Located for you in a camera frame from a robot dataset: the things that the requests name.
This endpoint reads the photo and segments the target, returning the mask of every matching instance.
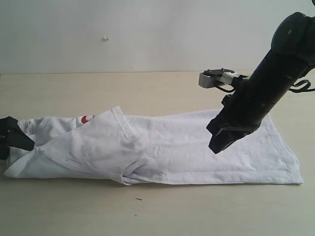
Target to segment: white cloth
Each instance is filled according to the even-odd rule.
[[[219,154],[206,125],[219,110],[163,117],[124,116],[115,107],[86,117],[19,122],[35,141],[11,149],[5,175],[97,178],[122,184],[301,184],[299,162],[266,116],[261,127]]]

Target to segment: wrinkled fabric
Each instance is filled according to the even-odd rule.
[[[206,126],[219,110],[163,117],[125,116],[115,107],[95,117],[46,117],[19,122],[35,141],[11,148],[5,175],[15,178],[112,179],[135,183],[303,183],[299,162],[272,124],[219,154]]]

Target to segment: white wall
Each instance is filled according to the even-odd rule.
[[[295,11],[315,15],[311,0],[0,0],[0,74],[254,69]]]

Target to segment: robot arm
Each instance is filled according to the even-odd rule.
[[[277,28],[271,49],[251,76],[231,70],[207,70],[200,73],[199,85],[216,87],[225,92],[223,109],[210,121],[207,130],[212,137],[209,148],[219,153],[235,141],[256,131],[262,119],[288,91],[308,89],[308,80],[295,82],[315,68],[315,17],[300,12],[287,17]],[[291,89],[306,84],[301,89]],[[231,85],[232,90],[222,89]]]

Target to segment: beige table surface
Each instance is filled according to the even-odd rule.
[[[2,75],[0,117],[72,117],[117,105],[145,116],[221,108],[225,93],[199,87],[198,75]],[[0,236],[313,236],[314,99],[315,93],[288,92],[271,113],[300,160],[303,185],[122,186],[1,176]]]

